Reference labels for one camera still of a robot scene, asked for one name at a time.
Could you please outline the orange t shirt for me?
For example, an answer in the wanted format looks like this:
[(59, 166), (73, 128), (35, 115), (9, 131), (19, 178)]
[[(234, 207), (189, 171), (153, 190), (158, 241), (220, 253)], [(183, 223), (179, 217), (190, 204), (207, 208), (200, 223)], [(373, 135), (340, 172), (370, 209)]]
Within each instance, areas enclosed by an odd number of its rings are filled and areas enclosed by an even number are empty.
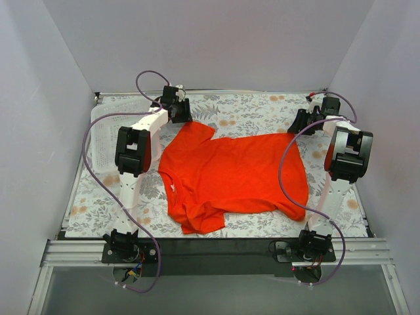
[(214, 134), (210, 126), (186, 123), (161, 155), (167, 213), (184, 234), (220, 230), (226, 213), (279, 210), (293, 221), (305, 218), (309, 189), (292, 134)]

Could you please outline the white plastic laundry basket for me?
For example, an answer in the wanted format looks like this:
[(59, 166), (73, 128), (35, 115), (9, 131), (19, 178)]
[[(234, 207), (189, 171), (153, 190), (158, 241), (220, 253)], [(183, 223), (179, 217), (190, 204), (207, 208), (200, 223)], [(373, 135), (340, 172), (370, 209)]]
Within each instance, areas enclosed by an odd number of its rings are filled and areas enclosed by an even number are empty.
[(168, 122), (168, 111), (133, 98), (99, 105), (91, 112), (93, 169), (134, 177), (147, 172), (159, 156), (157, 132)]

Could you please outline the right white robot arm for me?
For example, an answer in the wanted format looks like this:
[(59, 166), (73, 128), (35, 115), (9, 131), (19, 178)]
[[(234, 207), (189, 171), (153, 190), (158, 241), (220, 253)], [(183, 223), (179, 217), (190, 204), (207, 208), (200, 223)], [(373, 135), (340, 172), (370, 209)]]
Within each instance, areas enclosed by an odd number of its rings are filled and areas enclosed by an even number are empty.
[(306, 96), (308, 108), (298, 110), (287, 132), (313, 135), (322, 130), (331, 136), (324, 160), (324, 189), (316, 212), (301, 230), (297, 243), (300, 258), (320, 262), (333, 250), (332, 222), (346, 194), (367, 171), (373, 134), (359, 130), (347, 118), (339, 115), (342, 98), (337, 93), (325, 95), (322, 101), (314, 99), (317, 94), (315, 92)]

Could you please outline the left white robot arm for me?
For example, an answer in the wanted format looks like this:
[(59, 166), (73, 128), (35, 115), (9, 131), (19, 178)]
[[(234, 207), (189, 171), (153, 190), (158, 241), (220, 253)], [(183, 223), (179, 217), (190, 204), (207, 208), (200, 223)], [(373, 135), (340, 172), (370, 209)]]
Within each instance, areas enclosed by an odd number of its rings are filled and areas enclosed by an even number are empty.
[(104, 239), (109, 253), (118, 260), (138, 261), (137, 207), (140, 186), (152, 162), (161, 157), (159, 131), (171, 123), (191, 122), (190, 102), (182, 85), (166, 85), (159, 97), (138, 122), (120, 127), (115, 147), (115, 164), (119, 173), (119, 201), (127, 214), (119, 216), (110, 234)]

